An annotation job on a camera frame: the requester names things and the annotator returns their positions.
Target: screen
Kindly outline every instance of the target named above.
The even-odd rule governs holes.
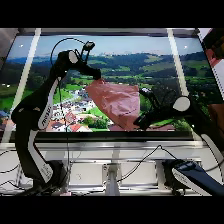
[[[151,89],[158,101],[169,104],[181,95],[176,66],[168,37],[149,36],[41,36],[29,71],[23,98],[38,89],[48,77],[50,54],[54,45],[66,37],[81,41],[93,41],[88,65],[101,69],[102,77],[110,83],[138,85]],[[13,100],[26,63],[33,36],[16,37],[0,75],[0,131],[7,122],[12,130],[16,125],[10,120]],[[198,38],[178,38],[175,42],[185,75],[189,93],[209,116],[208,104],[222,103],[218,85],[208,64]],[[77,49],[82,44],[74,40],[61,42],[54,51],[53,62],[61,51]],[[93,81],[90,76],[69,70],[62,81],[62,107],[66,119],[71,123],[69,132],[118,131],[113,123],[88,96],[85,87]],[[140,95],[140,114],[152,109],[148,99]],[[65,122],[60,108],[57,88],[54,95],[53,116],[45,131],[65,132]],[[152,124],[147,131],[187,131],[189,125],[182,120],[164,120]]]

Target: pink plastic bag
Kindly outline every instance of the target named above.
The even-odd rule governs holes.
[[[138,86],[111,84],[98,79],[87,86],[86,91],[98,108],[115,124],[127,131],[139,128],[133,124],[140,111]]]

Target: television screen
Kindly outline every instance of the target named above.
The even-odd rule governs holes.
[[[38,89],[49,75],[50,54],[54,45],[63,38],[41,36],[29,71],[23,98]],[[102,77],[110,83],[138,85],[151,89],[159,102],[170,103],[181,95],[178,76],[168,37],[149,36],[88,36],[73,35],[84,42],[93,41],[88,64],[101,69]],[[16,37],[0,75],[0,131],[7,122],[12,131],[16,125],[10,120],[13,100],[27,60],[33,36]],[[222,96],[214,74],[208,64],[198,38],[175,37],[179,58],[189,93],[209,116],[208,104],[222,103]],[[60,51],[82,49],[74,40],[61,42],[54,51],[55,62]],[[90,76],[69,70],[62,81],[61,96],[65,117],[71,124],[69,132],[98,132],[121,130],[88,96],[85,87],[93,81]],[[140,114],[151,109],[150,102],[140,95]],[[54,95],[53,116],[46,132],[65,132],[65,122],[60,108],[59,90]],[[164,120],[152,124],[147,131],[188,131],[184,120]]]

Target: sky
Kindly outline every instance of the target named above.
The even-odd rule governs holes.
[[[93,41],[95,47],[91,54],[100,53],[157,53],[161,55],[172,54],[168,37],[149,36],[84,36],[84,35],[58,35],[41,36],[36,48],[35,56],[49,56],[54,45],[66,37],[74,37],[84,42]],[[11,48],[8,58],[27,57],[33,36],[18,36]],[[197,38],[175,38],[180,55],[203,51]],[[54,51],[57,55],[60,51],[82,49],[82,44],[74,40],[61,42]]]

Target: screen bezel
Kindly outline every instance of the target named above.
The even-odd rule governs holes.
[[[57,35],[89,35],[89,36],[153,36],[153,37],[168,37],[167,33],[148,33],[148,32],[44,32],[40,36],[57,36]],[[33,32],[18,34],[18,36],[34,36]],[[188,32],[187,34],[180,34],[174,32],[174,37],[179,38],[197,38],[202,46],[205,54],[204,46],[198,35]],[[220,90],[220,85],[217,77],[214,74],[217,86]],[[4,131],[0,132],[0,140],[2,139]],[[36,142],[83,142],[83,141],[193,141],[194,137],[191,131],[131,131],[131,132],[79,132],[79,133],[66,133],[66,132],[38,132]],[[15,131],[12,131],[10,142],[15,142]]]

